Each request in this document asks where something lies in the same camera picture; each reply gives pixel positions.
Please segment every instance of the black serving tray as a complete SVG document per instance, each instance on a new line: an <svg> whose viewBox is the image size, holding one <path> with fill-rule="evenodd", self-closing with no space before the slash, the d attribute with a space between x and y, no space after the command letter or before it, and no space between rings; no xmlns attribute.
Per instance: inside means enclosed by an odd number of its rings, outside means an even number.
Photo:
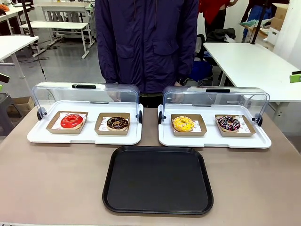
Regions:
<svg viewBox="0 0 301 226"><path fill-rule="evenodd" d="M114 212L204 214L213 195L199 152L124 146L112 154L103 203Z"/></svg>

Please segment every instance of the chocolate donut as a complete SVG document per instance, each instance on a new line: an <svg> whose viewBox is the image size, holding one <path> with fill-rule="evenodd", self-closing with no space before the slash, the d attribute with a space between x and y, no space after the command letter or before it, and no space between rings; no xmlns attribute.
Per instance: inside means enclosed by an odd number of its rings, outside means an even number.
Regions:
<svg viewBox="0 0 301 226"><path fill-rule="evenodd" d="M122 117L112 117L107 121L107 127L113 131L124 131L128 127L128 121Z"/></svg>
<svg viewBox="0 0 301 226"><path fill-rule="evenodd" d="M218 124L225 130L236 131L240 128L240 122L238 119L232 116L222 116L218 119Z"/></svg>

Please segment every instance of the display case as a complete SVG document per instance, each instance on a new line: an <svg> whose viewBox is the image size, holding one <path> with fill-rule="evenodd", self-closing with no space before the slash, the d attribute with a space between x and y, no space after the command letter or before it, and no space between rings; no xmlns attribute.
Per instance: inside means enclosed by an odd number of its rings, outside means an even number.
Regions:
<svg viewBox="0 0 301 226"><path fill-rule="evenodd" d="M163 94L163 105L158 107L159 141L163 145L232 148L271 146L271 140L261 128L269 95L259 88L167 87ZM193 133L194 130L175 136L179 132L176 131L174 120L179 115L188 118L200 116L206 126L205 133L202 129L201 136ZM237 119L240 128L230 131L232 122L226 119L228 130L224 130L220 122L227 116Z"/></svg>
<svg viewBox="0 0 301 226"><path fill-rule="evenodd" d="M32 96L39 121L27 135L31 142L133 145L141 139L143 106L136 86L42 82L33 87ZM81 131L60 128L63 113L82 116ZM100 127L103 116L126 117L126 129L120 133L118 129L114 133L98 131L107 130L107 124Z"/></svg>

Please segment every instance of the yellow icing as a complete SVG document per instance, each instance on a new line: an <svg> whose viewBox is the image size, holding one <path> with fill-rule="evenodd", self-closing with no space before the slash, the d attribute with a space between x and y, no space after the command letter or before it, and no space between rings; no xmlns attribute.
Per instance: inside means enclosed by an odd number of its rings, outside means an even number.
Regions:
<svg viewBox="0 0 301 226"><path fill-rule="evenodd" d="M189 132L192 131L194 123L188 117L179 116L174 119L173 126L177 131Z"/></svg>

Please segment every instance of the red icing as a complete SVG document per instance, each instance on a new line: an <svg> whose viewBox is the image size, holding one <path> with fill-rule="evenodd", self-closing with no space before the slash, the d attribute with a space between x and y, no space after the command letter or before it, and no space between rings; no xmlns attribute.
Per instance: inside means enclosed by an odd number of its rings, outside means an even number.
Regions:
<svg viewBox="0 0 301 226"><path fill-rule="evenodd" d="M74 128L80 125L83 122L83 120L83 117L81 117L78 114L69 114L63 117L63 119L61 120L61 126L67 129Z"/></svg>

